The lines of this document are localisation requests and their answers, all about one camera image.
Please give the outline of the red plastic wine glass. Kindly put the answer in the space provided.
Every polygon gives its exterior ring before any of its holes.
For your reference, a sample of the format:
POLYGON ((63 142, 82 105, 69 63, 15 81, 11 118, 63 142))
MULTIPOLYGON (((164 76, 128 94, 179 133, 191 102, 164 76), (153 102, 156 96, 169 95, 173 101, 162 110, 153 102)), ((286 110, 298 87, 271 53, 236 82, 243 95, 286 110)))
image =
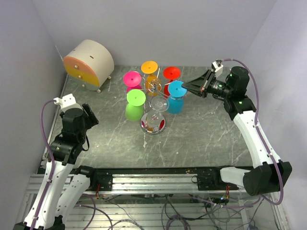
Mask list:
POLYGON ((168 83, 165 84, 164 86, 164 97, 167 98, 170 93, 168 91, 168 86, 171 82, 177 80, 181 75, 181 71, 178 67, 175 66, 169 66, 167 68, 165 68, 165 70, 163 71, 163 76, 168 79, 168 83))

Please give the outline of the blue plastic wine glass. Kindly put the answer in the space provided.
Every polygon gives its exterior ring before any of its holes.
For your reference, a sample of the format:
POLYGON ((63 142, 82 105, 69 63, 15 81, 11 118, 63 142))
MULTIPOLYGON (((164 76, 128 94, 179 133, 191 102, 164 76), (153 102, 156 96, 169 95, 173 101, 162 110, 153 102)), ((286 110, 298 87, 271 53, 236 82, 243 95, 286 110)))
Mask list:
POLYGON ((182 87, 183 82, 176 80, 168 85, 169 97, 167 99, 169 107, 168 112, 170 114, 179 114, 184 107, 183 97, 187 93, 187 90, 182 87))

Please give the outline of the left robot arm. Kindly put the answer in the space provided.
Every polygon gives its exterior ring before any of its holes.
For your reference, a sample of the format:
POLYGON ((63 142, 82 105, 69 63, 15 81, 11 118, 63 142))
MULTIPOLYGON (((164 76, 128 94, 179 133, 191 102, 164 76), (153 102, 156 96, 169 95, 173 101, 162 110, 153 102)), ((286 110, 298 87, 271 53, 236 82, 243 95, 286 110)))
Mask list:
POLYGON ((99 121, 86 103, 62 109, 62 131, 47 145, 49 157, 37 197, 26 218, 15 230, 63 230, 67 218, 86 190, 97 187, 96 169, 80 166, 68 188, 65 182, 73 170, 84 144, 89 144, 87 130, 99 121))

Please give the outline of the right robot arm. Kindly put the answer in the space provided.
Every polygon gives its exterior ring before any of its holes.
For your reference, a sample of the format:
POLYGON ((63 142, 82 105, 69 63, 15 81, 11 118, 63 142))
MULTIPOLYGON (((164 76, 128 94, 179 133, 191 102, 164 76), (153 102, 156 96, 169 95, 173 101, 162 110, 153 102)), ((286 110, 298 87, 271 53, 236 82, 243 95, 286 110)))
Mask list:
POLYGON ((211 178, 212 186, 220 190, 228 183, 235 184, 251 196, 282 192, 292 166, 290 162, 281 160, 263 133, 257 108, 246 95, 248 70, 240 66, 231 68, 225 82, 217 80, 216 74, 217 71, 208 70, 197 79, 183 83, 182 87, 199 97, 211 94, 223 101, 225 111, 244 138, 253 168, 222 167, 220 173, 211 178))

